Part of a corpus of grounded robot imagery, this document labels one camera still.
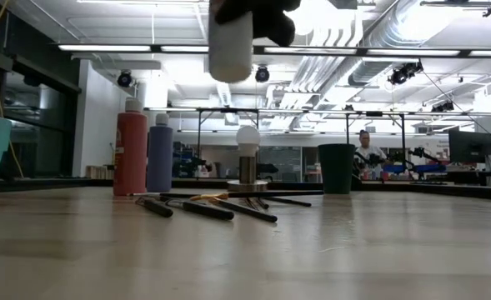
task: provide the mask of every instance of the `dark green cup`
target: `dark green cup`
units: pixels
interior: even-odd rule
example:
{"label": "dark green cup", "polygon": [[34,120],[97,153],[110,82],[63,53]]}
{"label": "dark green cup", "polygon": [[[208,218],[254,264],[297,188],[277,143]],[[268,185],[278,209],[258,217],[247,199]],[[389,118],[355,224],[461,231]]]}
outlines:
{"label": "dark green cup", "polygon": [[319,163],[326,194],[348,195],[353,178],[353,144],[319,145]]}

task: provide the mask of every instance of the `person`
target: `person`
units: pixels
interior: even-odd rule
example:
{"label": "person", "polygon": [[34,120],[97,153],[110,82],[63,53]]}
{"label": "person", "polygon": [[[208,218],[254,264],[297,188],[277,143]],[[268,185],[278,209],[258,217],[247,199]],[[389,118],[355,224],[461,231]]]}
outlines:
{"label": "person", "polygon": [[269,38],[280,47],[288,47],[295,39],[295,24],[284,12],[300,5],[301,0],[224,0],[215,22],[223,25],[251,12],[254,38]]}
{"label": "person", "polygon": [[[360,153],[367,160],[370,160],[370,158],[374,155],[387,162],[387,157],[384,151],[382,151],[382,149],[379,147],[371,145],[371,137],[369,136],[369,132],[365,130],[360,130],[360,147],[356,148],[356,152]],[[365,174],[370,173],[369,175],[372,175],[370,179],[376,179],[382,172],[382,166],[383,163],[379,163],[374,166],[369,166],[366,164],[364,167],[360,168],[360,174],[364,174],[364,177],[366,178],[367,175]]]}

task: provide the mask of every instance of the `ceiling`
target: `ceiling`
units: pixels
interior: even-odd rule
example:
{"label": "ceiling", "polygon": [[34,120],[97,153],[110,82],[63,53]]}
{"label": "ceiling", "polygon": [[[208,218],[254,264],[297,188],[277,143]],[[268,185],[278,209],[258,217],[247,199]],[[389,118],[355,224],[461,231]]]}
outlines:
{"label": "ceiling", "polygon": [[[327,0],[303,0],[303,3],[308,1]],[[361,12],[363,30],[366,31],[393,2],[394,0],[358,0],[358,4],[362,6],[375,4],[373,9]],[[10,10],[58,43],[207,44],[208,8],[205,5],[147,6],[80,3],[77,0],[18,0],[10,4]],[[461,10],[443,30],[438,30],[421,46],[491,48],[491,16],[482,17],[484,11],[483,8]],[[426,27],[437,22],[440,16],[433,19],[432,15],[418,15],[418,18],[423,18],[418,22]],[[317,32],[315,28],[308,35],[298,35],[293,45],[310,45]],[[259,39],[255,44],[273,45],[266,39]],[[101,54],[98,61],[161,62],[172,84],[169,93],[172,102],[208,100],[210,94],[218,94],[216,82],[205,73],[204,55]],[[252,76],[244,82],[231,84],[230,93],[234,97],[266,97],[269,86],[292,82],[299,67],[303,66],[302,61],[302,57],[296,56],[257,56],[253,63],[268,65],[270,81],[256,83]],[[322,90],[324,98],[321,103],[330,102],[340,106],[348,102],[363,110],[418,110],[422,103],[442,95],[436,88],[438,86],[444,92],[452,91],[455,100],[465,104],[467,108],[474,100],[474,92],[484,88],[484,84],[491,83],[491,59],[423,59],[422,64],[433,82],[419,74],[404,85],[392,89],[385,80],[386,75],[377,76],[362,88],[351,87],[349,90],[349,87],[340,87],[331,90],[330,95]],[[107,71],[113,74],[118,72],[113,69]],[[340,72],[339,69],[333,70],[333,74],[336,72]],[[348,96],[338,99],[340,93]]]}

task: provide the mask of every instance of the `hand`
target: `hand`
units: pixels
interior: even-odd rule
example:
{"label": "hand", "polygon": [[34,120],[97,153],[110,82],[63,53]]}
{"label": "hand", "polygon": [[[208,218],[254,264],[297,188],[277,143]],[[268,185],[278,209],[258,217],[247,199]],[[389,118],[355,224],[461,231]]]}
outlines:
{"label": "hand", "polygon": [[231,22],[253,13],[253,37],[269,38],[280,47],[295,39],[295,24],[284,14],[301,5],[301,0],[224,0],[215,16],[217,24]]}

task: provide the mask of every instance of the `light bulb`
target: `light bulb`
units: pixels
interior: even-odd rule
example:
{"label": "light bulb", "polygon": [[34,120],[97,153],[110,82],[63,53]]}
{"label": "light bulb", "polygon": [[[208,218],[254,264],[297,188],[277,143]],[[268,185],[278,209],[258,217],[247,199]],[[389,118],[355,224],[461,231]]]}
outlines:
{"label": "light bulb", "polygon": [[236,134],[236,142],[239,145],[239,156],[253,158],[256,156],[260,144],[260,132],[255,127],[243,126]]}

